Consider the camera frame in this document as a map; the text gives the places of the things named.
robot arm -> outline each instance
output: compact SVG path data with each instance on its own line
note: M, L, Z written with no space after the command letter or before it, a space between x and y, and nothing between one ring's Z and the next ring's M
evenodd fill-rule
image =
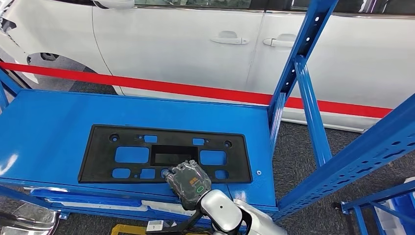
M236 235L243 221L247 226L246 235L287 234L267 214L241 200L230 200L220 190L211 190L210 178L194 160L179 164L165 172L164 176L180 197L183 208L196 212L189 220L177 226L163 228L161 231L147 229L148 235L181 235L203 215L212 220L214 235Z

red barrier tape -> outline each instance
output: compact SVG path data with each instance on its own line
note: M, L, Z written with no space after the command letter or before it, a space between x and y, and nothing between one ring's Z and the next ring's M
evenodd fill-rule
M80 72L71 70L62 70L54 68L39 67L33 65L20 65L13 63L0 62L0 67L7 70L29 72L45 76L59 77L63 79L92 82L105 85L114 85L121 87L131 87L157 92L167 92L174 94L185 94L206 98L223 99L230 101L240 101L254 104L270 103L272 95L253 92L234 91L221 88L201 87L195 85L178 84L171 82L151 81L140 78L121 77L103 75L91 72ZM338 113L346 115L356 115L372 118L383 118L391 109L364 106L357 104L337 103L331 101L318 101L319 109L322 112ZM287 108L302 109L301 98L289 97L285 104Z

screw hole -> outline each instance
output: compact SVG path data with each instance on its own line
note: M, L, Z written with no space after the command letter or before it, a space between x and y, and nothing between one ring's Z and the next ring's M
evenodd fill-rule
M232 142L225 141L224 145L225 145L225 147L230 148L230 147L232 147Z
M110 141L111 142L116 142L117 140L119 140L119 135L117 135L117 134L110 135Z

rectangular hole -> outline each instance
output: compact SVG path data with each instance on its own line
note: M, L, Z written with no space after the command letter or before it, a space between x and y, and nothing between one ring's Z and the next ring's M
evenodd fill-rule
M153 145L150 165L177 166L185 160L197 161L198 148L195 146Z
M193 145L204 145L205 139L193 138Z
M146 143L157 143L157 136L145 135L144 136L144 141Z
M115 151L117 163L146 163L150 150L147 147L119 146Z
M366 168L366 169L361 169L361 170L359 170L358 172L356 172L357 174L360 174L360 173L362 173L362 172L365 172L365 171L368 171L368 170L370 170L370 169L372 169L372 167L369 167L369 168Z
M156 170L141 169L140 179L154 179L155 176L156 176Z
M218 180L224 180L224 179L229 178L229 173L225 170L217 170L215 171L215 177Z
M117 179L126 179L130 177L130 169L128 168L115 168L113 170L113 177Z
M349 182L349 181L350 180L343 180L343 181L338 182L337 184L339 185L339 184L346 183L346 182Z
M200 163L203 165L225 165L226 162L226 153L224 151L200 151Z

blue metal shelf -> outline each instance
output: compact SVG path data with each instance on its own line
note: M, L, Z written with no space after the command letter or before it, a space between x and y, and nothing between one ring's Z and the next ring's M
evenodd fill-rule
M266 107L22 90L0 115L0 164L8 165L0 182L178 202L167 183L78 184L91 126L239 133L246 138L254 182L230 185L232 198L249 191L249 203L275 207L267 120ZM228 192L225 184L214 188Z

